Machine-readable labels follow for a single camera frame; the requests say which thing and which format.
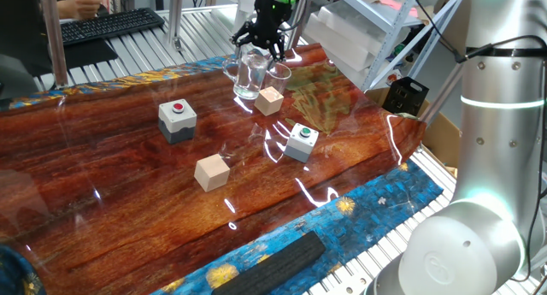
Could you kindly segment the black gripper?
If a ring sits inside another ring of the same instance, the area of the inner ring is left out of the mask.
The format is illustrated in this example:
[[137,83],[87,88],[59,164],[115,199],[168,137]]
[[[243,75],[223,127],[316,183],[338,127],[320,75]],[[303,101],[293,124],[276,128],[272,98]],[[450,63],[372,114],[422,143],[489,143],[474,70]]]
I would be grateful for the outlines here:
[[236,47],[254,43],[257,38],[268,38],[267,49],[275,62],[285,60],[285,36],[277,31],[292,15],[296,0],[255,0],[256,20],[245,21],[231,36]]

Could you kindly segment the person hand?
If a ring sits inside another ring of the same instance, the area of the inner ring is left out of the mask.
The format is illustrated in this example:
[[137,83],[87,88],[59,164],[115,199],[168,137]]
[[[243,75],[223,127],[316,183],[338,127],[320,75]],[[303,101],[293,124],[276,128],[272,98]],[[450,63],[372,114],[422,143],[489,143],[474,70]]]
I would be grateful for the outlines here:
[[57,2],[60,19],[86,20],[97,16],[101,0],[61,0]]

